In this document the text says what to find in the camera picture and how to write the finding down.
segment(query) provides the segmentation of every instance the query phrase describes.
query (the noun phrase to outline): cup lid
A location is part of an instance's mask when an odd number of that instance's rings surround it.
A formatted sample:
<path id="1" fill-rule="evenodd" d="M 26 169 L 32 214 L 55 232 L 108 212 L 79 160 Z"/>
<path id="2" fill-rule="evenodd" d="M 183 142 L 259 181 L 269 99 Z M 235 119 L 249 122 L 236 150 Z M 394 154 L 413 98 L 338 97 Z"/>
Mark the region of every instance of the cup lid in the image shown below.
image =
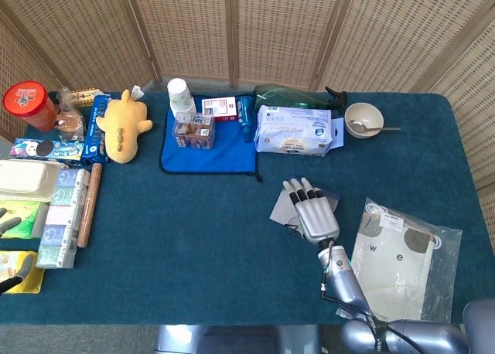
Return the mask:
<path id="1" fill-rule="evenodd" d="M 36 114 L 47 98 L 48 93 L 41 83 L 24 81 L 7 90 L 3 97 L 3 105 L 14 116 L 28 117 Z"/>

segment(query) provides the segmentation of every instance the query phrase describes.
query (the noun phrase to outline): stuffed animal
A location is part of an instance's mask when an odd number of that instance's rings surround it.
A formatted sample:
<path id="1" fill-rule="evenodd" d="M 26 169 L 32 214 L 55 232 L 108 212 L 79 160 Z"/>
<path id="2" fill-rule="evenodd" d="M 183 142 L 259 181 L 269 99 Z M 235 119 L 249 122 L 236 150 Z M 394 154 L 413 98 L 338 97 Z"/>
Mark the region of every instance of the stuffed animal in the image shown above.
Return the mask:
<path id="1" fill-rule="evenodd" d="M 146 104 L 131 99 L 124 90 L 120 100 L 108 103 L 104 117 L 97 117 L 96 125 L 105 133 L 108 157 L 118 163 L 131 161 L 138 152 L 138 135 L 152 128 L 146 119 Z"/>

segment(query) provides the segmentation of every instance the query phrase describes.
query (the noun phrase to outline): rolling pin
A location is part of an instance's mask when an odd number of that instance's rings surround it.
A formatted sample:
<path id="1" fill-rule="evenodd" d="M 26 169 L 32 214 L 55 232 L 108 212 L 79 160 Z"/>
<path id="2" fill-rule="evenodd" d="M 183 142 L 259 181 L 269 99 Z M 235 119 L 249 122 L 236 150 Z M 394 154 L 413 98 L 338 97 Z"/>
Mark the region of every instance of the rolling pin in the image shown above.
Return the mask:
<path id="1" fill-rule="evenodd" d="M 87 187 L 86 201 L 84 202 L 83 215 L 80 221 L 79 235 L 77 236 L 77 246 L 85 248 L 90 237 L 91 224 L 93 223 L 94 207 L 98 197 L 100 187 L 101 163 L 94 163 L 91 169 L 90 185 Z"/>

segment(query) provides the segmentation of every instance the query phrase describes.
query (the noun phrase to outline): clear plastic bag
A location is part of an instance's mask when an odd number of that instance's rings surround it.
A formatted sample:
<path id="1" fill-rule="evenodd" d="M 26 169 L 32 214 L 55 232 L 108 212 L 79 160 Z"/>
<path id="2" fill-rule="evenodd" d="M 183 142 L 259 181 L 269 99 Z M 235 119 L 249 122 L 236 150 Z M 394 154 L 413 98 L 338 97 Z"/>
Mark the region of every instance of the clear plastic bag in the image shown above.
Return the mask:
<path id="1" fill-rule="evenodd" d="M 351 263 L 374 314 L 450 322 L 462 234 L 366 199 Z"/>
<path id="2" fill-rule="evenodd" d="M 84 141 L 86 124 L 82 113 L 75 107 L 76 98 L 68 87 L 62 87 L 56 95 L 60 111 L 55 129 L 61 141 Z"/>

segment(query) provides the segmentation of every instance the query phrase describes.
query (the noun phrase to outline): teal tablecloth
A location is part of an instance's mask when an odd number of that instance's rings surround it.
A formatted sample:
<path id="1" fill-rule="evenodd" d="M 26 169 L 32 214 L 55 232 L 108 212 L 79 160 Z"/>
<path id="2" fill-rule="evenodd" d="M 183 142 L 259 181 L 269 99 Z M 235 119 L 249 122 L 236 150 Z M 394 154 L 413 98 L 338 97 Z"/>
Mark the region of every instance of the teal tablecloth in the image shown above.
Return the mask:
<path id="1" fill-rule="evenodd" d="M 364 200 L 464 230 L 452 320 L 495 294 L 495 259 L 449 102 L 433 94 L 349 94 L 399 133 L 346 136 L 325 158 L 259 155 L 243 175 L 160 171 L 168 97 L 143 101 L 154 126 L 126 165 L 104 167 L 87 249 L 47 271 L 38 295 L 0 297 L 1 323 L 261 325 L 342 322 L 319 298 L 317 249 L 268 218 L 282 180 L 304 175 L 342 194 L 339 242 L 353 249 Z M 46 138 L 29 129 L 26 136 Z M 0 249 L 36 250 L 0 240 Z"/>

